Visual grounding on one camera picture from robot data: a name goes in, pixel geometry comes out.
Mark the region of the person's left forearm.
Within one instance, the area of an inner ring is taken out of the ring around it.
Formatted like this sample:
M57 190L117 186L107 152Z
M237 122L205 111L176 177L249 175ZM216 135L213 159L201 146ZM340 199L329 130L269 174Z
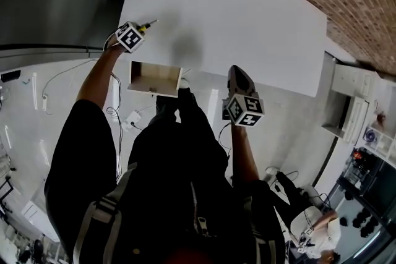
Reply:
M78 92L77 101L91 101L103 109L114 65L123 52L124 48L121 45L115 45L100 56L84 80Z

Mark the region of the person's black top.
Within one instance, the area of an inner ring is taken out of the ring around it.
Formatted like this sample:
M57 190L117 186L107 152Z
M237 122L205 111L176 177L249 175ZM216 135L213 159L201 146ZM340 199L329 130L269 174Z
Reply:
M121 225L110 264L162 264L192 250L190 262L285 264L285 240L267 194L255 181L194 182L132 163L120 199L110 125L96 104L77 101L64 124L45 184L49 220L67 255L103 264L117 215Z

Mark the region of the white low cabinet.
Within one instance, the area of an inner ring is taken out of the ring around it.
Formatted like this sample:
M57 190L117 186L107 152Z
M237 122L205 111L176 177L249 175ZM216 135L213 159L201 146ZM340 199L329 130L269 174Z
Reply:
M322 128L345 143L355 145L368 112L372 81L371 71L337 64L331 92L341 98L343 109Z

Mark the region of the white power strip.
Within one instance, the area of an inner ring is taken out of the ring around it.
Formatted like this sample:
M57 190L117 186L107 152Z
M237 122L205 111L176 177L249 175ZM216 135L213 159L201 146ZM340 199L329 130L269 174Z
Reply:
M141 115L137 111L132 111L130 115L123 121L121 127L125 131L136 128L136 124L140 121Z

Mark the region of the wooden drawer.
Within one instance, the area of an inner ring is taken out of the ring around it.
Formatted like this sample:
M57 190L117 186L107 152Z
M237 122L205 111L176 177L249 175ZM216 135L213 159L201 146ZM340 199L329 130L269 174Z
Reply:
M183 69L144 62L129 63L128 90L150 95L178 97Z

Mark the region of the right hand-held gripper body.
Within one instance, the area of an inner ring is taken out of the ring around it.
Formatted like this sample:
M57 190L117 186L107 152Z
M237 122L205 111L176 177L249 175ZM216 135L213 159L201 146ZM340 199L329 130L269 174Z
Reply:
M228 98L222 100L223 120L235 126L254 127L264 116L264 103L255 88L236 92L228 89Z

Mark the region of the black storage rack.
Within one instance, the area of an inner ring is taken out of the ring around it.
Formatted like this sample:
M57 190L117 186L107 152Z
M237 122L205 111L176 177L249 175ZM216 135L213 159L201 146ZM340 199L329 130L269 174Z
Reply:
M365 148L354 148L337 179L388 231L396 234L396 169Z

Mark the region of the white cubby shelf unit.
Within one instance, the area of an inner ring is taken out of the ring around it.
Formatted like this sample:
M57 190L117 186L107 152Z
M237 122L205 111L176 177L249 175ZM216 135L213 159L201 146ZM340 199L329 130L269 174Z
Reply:
M396 169L396 82L376 80L356 146Z

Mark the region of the person's black trousers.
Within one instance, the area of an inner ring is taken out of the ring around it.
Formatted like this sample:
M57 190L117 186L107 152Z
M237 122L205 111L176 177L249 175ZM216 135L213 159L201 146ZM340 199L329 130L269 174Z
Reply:
M190 88L157 96L156 115L134 140L128 164L194 182L227 183L228 157Z

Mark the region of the yellow black screwdriver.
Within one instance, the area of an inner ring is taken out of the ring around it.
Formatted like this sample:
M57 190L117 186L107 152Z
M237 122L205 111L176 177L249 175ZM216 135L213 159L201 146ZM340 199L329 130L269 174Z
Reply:
M137 30L139 33L143 34L147 31L147 29L149 29L153 24L155 24L157 22L158 22L158 19L155 19L151 22L144 23L143 25L138 25Z

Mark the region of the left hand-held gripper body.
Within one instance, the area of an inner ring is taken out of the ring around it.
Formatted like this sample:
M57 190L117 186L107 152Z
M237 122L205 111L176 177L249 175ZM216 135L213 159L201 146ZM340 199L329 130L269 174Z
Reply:
M120 26L115 35L118 43L122 45L128 53L136 51L145 41L142 34L134 27L132 22L126 22Z

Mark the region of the person's right forearm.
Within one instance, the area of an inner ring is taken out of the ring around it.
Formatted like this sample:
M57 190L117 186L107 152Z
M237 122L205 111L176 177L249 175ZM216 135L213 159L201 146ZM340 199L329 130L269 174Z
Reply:
M233 185L239 186L259 180L245 127L231 125Z

